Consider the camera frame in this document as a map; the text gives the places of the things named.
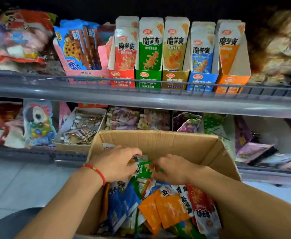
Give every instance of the display box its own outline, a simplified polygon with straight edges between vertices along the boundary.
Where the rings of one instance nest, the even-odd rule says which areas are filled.
[[[90,149],[90,145],[77,145],[77,144],[64,144],[60,137],[63,135],[64,132],[69,131],[69,129],[73,125],[73,121],[76,119],[75,111],[76,110],[83,110],[95,114],[103,115],[103,119],[101,124],[98,128],[97,133],[100,130],[104,130],[106,128],[106,121],[107,121],[107,110],[102,108],[78,108],[76,107],[72,113],[69,115],[68,119],[64,122],[61,129],[58,131],[56,137],[52,141],[52,143],[56,146],[56,149],[62,152],[72,151],[76,153],[84,153],[87,154]]]
[[[161,70],[141,70],[139,69],[139,50],[136,55],[136,61],[135,61],[135,79],[136,80],[153,80],[153,81],[161,81],[162,77],[162,66],[163,66],[163,57],[161,58]],[[161,88],[160,83],[156,82],[140,82],[140,87],[142,88]]]
[[[162,89],[175,89],[180,90],[183,88],[183,90],[186,89],[186,85],[178,84],[180,82],[187,82],[188,76],[191,71],[191,60],[190,60],[190,53],[191,53],[191,44],[190,44],[190,35],[187,37],[187,47],[185,51],[185,57],[184,57],[184,63],[183,63],[183,70],[182,71],[169,71],[168,69],[164,68],[163,66],[163,75],[162,80],[163,81],[171,81],[173,83],[162,83]]]
[[[104,151],[102,143],[112,143],[133,148],[140,148],[148,155],[149,161],[166,154],[182,156],[185,159],[201,165],[208,165],[219,173],[236,181],[240,176],[233,159],[229,156],[222,140],[215,135],[194,134],[185,132],[163,131],[100,131],[96,134],[87,160],[92,155]],[[79,225],[77,234],[81,238],[95,238],[99,226],[100,211],[103,202],[104,187],[96,193],[87,212]],[[246,227],[246,224],[225,205],[218,203],[217,211],[223,230],[219,234],[235,235],[235,238],[256,238],[256,234]]]
[[[139,53],[139,43],[137,44],[137,53],[136,56],[138,57]],[[116,60],[116,46],[115,46],[115,39],[112,39],[111,51],[109,56],[109,63],[108,63],[108,72],[110,78],[117,78],[117,79],[127,79],[127,80],[134,80],[134,69],[128,70],[116,70],[115,69],[115,60]],[[118,81],[110,81],[112,87],[118,87]],[[135,88],[135,82],[131,81],[119,81],[120,88]]]
[[[204,73],[197,73],[193,72],[193,60],[192,60],[192,51],[190,52],[190,62],[191,62],[191,74],[189,81],[190,83],[198,83],[198,84],[215,84],[217,77],[219,76],[219,69],[220,69],[220,46],[218,41],[216,41],[214,46],[214,52],[213,52],[213,61],[212,61],[212,73],[211,74],[204,74]],[[194,92],[212,92],[213,86],[206,86],[204,91],[203,85],[188,85],[187,91],[192,92],[194,89]]]
[[[220,74],[217,78],[217,84],[235,84],[235,85],[246,85],[249,78],[251,77],[251,65],[249,62],[249,56],[247,51],[247,40],[246,35],[243,34],[241,37],[241,43],[236,53],[234,62],[230,68],[228,74],[223,74],[222,64],[220,64]],[[230,87],[227,91],[227,87],[217,87],[216,93],[225,94],[236,94],[238,87]]]
[[[53,40],[54,48],[60,59],[60,63],[63,66],[67,76],[83,76],[82,80],[74,80],[73,78],[68,78],[70,84],[94,84],[96,81],[89,81],[89,78],[109,78],[108,72],[108,57],[106,51],[106,45],[98,47],[99,58],[101,62],[102,70],[80,70],[80,69],[71,69],[69,63],[71,63],[71,57],[64,57],[64,54],[61,50],[61,47],[58,44],[57,38]],[[100,81],[99,84],[106,84],[106,81]]]

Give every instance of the brand logo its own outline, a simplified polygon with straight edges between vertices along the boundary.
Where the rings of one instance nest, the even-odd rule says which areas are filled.
[[[168,31],[168,33],[171,34],[171,35],[174,35],[174,34],[176,34],[176,30],[175,29],[170,29]]]
[[[142,72],[142,73],[140,73],[140,76],[142,76],[142,77],[148,77],[149,74],[147,72]]]
[[[223,35],[230,35],[231,33],[232,33],[231,30],[224,30],[224,31],[222,32]]]
[[[200,40],[196,40],[193,43],[196,44],[197,46],[200,46],[203,42]]]
[[[203,79],[203,76],[202,75],[194,75],[193,78],[195,80],[200,80],[200,79]]]
[[[173,78],[175,76],[175,74],[167,74],[166,75],[168,78]]]
[[[118,77],[118,76],[121,75],[121,74],[120,74],[119,72],[117,72],[117,71],[112,71],[111,74],[112,74],[113,76],[116,76],[116,77]]]
[[[118,39],[123,42],[127,41],[127,37],[125,36],[120,36]]]
[[[233,82],[235,79],[233,78],[233,77],[228,77],[228,78],[226,78],[225,79],[225,82],[227,82],[227,83],[231,83],[231,82]]]
[[[152,34],[152,30],[150,30],[150,29],[144,29],[143,30],[143,33],[144,34]]]

